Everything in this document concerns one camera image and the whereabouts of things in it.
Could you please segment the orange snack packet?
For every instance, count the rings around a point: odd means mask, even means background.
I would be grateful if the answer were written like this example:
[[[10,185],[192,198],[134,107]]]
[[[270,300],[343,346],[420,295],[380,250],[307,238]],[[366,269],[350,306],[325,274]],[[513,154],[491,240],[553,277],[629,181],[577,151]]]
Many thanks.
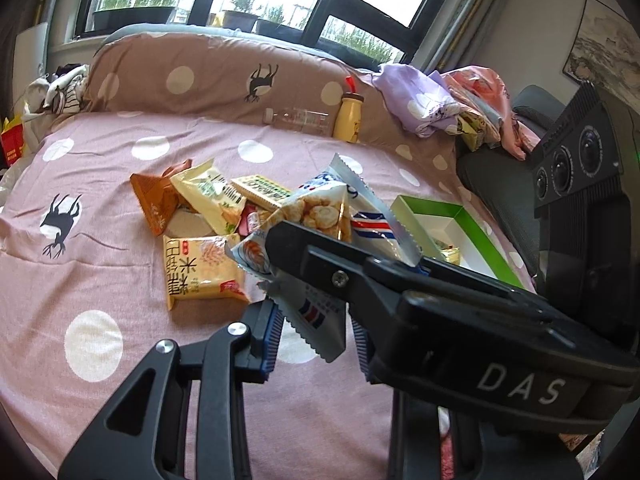
[[[194,211],[191,204],[175,189],[170,178],[190,169],[192,159],[170,166],[160,176],[132,174],[130,184],[137,197],[146,223],[154,236],[165,232],[168,223],[179,208]]]

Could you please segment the framed landscape painting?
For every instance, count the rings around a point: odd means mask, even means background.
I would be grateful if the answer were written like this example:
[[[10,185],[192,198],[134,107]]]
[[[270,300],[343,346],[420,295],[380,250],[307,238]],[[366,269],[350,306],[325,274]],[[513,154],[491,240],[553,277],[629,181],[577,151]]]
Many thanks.
[[[631,22],[599,0],[585,0],[563,73],[611,93],[635,98],[639,91],[639,36]]]

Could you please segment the red milk tea snack packet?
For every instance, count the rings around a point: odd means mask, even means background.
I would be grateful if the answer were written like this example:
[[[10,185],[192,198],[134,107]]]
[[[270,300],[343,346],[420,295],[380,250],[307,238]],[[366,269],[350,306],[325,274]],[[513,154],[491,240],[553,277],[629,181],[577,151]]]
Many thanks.
[[[269,217],[271,212],[251,202],[247,202],[241,214],[238,233],[247,237],[255,232]]]

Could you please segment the pale yellow chips packet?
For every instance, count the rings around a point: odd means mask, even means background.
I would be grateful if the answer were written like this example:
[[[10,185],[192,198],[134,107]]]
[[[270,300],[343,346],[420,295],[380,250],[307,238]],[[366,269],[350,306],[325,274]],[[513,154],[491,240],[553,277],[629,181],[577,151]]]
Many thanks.
[[[246,198],[218,170],[213,159],[184,170],[170,180],[217,235],[236,231]]]

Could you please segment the red yellow paper bag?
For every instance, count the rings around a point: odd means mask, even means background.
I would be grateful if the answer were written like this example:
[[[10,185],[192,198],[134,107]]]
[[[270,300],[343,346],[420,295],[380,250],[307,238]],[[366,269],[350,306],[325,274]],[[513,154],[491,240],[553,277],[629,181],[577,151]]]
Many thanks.
[[[22,158],[25,140],[23,122],[20,115],[15,116],[11,120],[8,118],[4,120],[1,133],[1,145],[6,163],[9,167]]]

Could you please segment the striped cloth pile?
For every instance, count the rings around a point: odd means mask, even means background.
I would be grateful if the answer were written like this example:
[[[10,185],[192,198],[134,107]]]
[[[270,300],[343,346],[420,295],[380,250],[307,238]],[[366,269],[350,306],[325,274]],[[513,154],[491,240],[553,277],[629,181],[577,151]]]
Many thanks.
[[[65,72],[50,82],[40,77],[24,92],[22,121],[32,122],[46,116],[76,114],[82,109],[88,64],[65,65]]]

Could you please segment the yellow bear bottle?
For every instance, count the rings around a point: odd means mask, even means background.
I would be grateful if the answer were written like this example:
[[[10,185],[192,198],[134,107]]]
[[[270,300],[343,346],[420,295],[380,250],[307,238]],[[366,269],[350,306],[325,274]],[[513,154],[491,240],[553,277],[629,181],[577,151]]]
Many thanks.
[[[364,96],[357,92],[352,75],[345,77],[347,90],[343,93],[341,106],[337,112],[332,136],[348,143],[357,143],[361,125]]]

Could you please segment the green yellow biscuit packet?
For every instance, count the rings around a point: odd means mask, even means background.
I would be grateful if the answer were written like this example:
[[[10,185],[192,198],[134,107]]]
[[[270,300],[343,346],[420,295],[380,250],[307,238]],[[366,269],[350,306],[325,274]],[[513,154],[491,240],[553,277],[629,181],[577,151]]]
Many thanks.
[[[288,188],[260,174],[234,178],[231,184],[250,202],[271,212],[279,209],[292,195]]]

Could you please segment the gold snack packet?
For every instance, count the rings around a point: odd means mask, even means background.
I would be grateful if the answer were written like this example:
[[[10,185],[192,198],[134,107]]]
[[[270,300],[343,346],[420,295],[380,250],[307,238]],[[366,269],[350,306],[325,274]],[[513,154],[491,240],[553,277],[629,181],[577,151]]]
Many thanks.
[[[447,244],[442,240],[434,240],[434,244],[440,251],[442,258],[444,258],[448,263],[454,264],[458,266],[461,261],[460,257],[460,249],[454,245]]]

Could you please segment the blue white peanut snack bag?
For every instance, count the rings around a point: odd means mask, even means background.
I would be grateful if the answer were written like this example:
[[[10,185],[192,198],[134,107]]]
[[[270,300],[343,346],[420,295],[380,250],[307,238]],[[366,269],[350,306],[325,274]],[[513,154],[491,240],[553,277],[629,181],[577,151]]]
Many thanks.
[[[267,284],[267,296],[329,363],[346,348],[346,304],[314,284],[318,272],[299,276],[311,247],[352,261],[375,255],[409,266],[419,263],[422,252],[390,207],[339,154],[256,231],[227,249],[244,271]]]

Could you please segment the yellow rice cracker packet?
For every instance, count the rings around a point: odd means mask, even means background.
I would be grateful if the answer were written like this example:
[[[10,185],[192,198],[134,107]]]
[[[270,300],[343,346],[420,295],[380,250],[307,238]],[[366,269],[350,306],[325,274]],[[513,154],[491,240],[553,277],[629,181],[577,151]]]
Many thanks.
[[[239,244],[238,233],[225,236],[163,236],[167,310],[177,300],[234,299],[248,303],[245,273],[226,249]]]

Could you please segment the green white cardboard box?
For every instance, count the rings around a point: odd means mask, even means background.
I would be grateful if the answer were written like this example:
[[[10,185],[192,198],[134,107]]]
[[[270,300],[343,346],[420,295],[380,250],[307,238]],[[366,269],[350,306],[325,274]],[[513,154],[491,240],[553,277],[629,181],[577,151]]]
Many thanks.
[[[424,256],[446,259],[448,248],[457,249],[454,261],[458,266],[524,287],[506,257],[462,205],[398,195],[392,211]]]

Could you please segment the pink polka dot bedsheet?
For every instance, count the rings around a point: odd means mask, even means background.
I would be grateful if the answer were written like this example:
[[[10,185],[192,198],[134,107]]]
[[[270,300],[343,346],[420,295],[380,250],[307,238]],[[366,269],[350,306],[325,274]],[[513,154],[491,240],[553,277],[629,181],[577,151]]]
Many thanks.
[[[410,66],[371,75],[262,41],[144,32],[78,73],[1,214],[1,404],[50,474],[157,341],[192,344],[261,300],[269,263],[240,233],[261,176],[288,220],[383,257],[416,252],[388,206],[457,206],[511,284],[532,284],[503,210],[457,174],[434,122],[449,93]]]

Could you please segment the clear plastic bottle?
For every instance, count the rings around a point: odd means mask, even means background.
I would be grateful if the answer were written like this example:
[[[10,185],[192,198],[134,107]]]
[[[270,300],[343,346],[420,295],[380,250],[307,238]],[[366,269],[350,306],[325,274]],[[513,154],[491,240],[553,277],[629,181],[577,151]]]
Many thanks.
[[[326,134],[329,131],[329,115],[326,113],[290,107],[274,110],[267,107],[262,114],[265,125],[302,133]]]

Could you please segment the dark grey sofa cushion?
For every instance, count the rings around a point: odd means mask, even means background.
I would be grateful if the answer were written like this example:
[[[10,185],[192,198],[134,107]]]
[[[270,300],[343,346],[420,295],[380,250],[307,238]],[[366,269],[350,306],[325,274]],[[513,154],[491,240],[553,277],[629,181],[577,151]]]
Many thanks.
[[[559,118],[564,105],[544,88],[530,84],[515,97],[512,110],[521,125],[541,139]],[[494,216],[503,234],[522,257],[527,274],[535,276],[539,221],[534,216],[529,162],[519,162],[503,148],[483,146],[475,152],[462,148],[457,160],[457,175]]]

